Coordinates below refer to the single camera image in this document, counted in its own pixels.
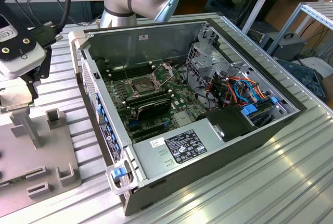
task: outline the motherboard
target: motherboard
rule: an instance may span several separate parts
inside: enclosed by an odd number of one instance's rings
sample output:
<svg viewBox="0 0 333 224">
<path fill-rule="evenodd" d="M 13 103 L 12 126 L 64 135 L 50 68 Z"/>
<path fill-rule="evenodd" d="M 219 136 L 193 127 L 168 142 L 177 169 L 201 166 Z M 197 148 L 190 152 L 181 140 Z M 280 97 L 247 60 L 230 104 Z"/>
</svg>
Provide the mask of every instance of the motherboard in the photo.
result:
<svg viewBox="0 0 333 224">
<path fill-rule="evenodd" d="M 165 61 L 109 71 L 104 77 L 133 142 L 190 124 L 208 110 L 208 103 L 203 105 L 188 87 L 184 73 L 182 65 Z"/>
</svg>

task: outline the aluminum extrusion table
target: aluminum extrusion table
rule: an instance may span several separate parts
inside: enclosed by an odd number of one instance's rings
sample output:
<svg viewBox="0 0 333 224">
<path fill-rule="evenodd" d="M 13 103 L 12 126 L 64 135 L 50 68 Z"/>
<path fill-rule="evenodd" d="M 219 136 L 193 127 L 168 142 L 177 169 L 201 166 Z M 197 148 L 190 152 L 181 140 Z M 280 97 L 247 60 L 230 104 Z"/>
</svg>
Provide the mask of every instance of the aluminum extrusion table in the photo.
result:
<svg viewBox="0 0 333 224">
<path fill-rule="evenodd" d="M 53 46 L 50 77 L 39 86 L 31 116 L 66 112 L 83 183 L 19 210 L 0 223 L 331 223 L 333 218 L 333 112 L 226 18 L 210 17 L 294 94 L 308 110 L 263 147 L 154 204 L 125 217 L 109 187 L 105 163 L 76 83 L 67 33 Z M 150 23 L 142 19 L 139 23 Z M 221 46 L 231 54 L 228 46 Z"/>
</svg>

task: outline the power supply label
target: power supply label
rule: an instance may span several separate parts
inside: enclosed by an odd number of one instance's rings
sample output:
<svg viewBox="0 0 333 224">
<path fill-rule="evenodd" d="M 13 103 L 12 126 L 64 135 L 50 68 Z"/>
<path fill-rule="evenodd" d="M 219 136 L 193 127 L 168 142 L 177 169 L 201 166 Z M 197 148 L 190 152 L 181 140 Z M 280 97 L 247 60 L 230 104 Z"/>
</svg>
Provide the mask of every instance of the power supply label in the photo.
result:
<svg viewBox="0 0 333 224">
<path fill-rule="evenodd" d="M 178 164 L 207 152 L 207 149 L 193 129 L 166 139 L 165 143 Z"/>
</svg>

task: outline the metal rack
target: metal rack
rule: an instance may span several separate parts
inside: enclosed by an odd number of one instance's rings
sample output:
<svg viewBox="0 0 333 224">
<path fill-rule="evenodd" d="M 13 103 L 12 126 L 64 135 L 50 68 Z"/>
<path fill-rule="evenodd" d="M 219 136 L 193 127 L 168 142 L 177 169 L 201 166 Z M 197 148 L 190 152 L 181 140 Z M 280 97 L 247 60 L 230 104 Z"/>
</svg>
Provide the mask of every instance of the metal rack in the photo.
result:
<svg viewBox="0 0 333 224">
<path fill-rule="evenodd" d="M 333 3 L 331 2 L 300 3 L 290 16 L 286 24 L 281 29 L 275 41 L 268 48 L 267 50 L 268 54 L 270 55 L 272 54 L 273 50 L 276 48 L 280 40 L 283 38 L 289 27 L 292 25 L 292 23 L 296 20 L 296 18 L 299 16 L 300 12 L 302 11 L 307 13 L 308 16 L 297 28 L 296 33 L 299 33 L 302 30 L 302 28 L 306 25 L 306 23 L 311 17 L 320 22 L 321 24 L 325 25 L 326 27 L 328 27 L 330 30 L 333 30 Z M 332 43 L 333 41 L 330 42 L 323 50 L 321 50 L 319 55 L 325 52 L 326 49 L 329 46 L 331 46 Z"/>
</svg>

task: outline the blue latch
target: blue latch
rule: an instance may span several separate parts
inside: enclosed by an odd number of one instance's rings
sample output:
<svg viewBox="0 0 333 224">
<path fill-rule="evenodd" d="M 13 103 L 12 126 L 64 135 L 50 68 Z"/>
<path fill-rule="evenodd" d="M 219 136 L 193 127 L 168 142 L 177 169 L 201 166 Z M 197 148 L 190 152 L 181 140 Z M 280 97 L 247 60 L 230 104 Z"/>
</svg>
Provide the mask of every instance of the blue latch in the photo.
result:
<svg viewBox="0 0 333 224">
<path fill-rule="evenodd" d="M 127 171 L 125 167 L 121 167 L 112 170 L 111 174 L 114 179 L 119 179 L 120 177 L 125 176 L 127 174 Z"/>
<path fill-rule="evenodd" d="M 258 109 L 253 104 L 250 104 L 250 105 L 244 106 L 241 111 L 243 111 L 243 113 L 246 116 L 248 116 L 249 114 L 258 111 Z"/>
<path fill-rule="evenodd" d="M 102 105 L 101 104 L 98 104 L 97 105 L 97 113 L 100 114 L 102 111 Z"/>
<path fill-rule="evenodd" d="M 272 103 L 275 105 L 275 104 L 278 103 L 279 100 L 278 100 L 275 96 L 272 96 L 272 97 L 271 97 L 271 101 L 272 101 Z"/>
</svg>

